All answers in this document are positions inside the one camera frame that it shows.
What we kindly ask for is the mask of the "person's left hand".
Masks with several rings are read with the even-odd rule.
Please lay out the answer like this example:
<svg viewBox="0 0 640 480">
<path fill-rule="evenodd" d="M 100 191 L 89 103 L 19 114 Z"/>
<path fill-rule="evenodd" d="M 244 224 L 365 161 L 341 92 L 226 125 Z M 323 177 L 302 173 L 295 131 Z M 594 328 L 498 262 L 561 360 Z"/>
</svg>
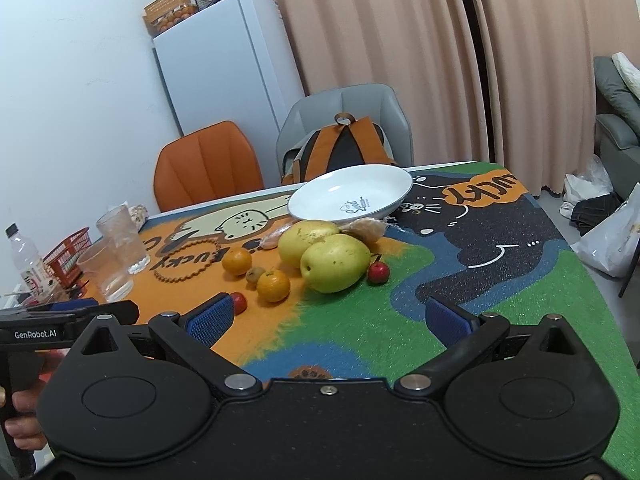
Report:
<svg viewBox="0 0 640 480">
<path fill-rule="evenodd" d="M 4 423 L 4 428 L 13 438 L 15 445 L 23 451 L 41 451 L 47 444 L 47 438 L 36 416 L 37 402 L 41 391 L 66 353 L 66 350 L 42 352 L 44 360 L 36 382 L 26 390 L 15 391 L 11 396 L 17 415 L 9 418 Z"/>
</svg>

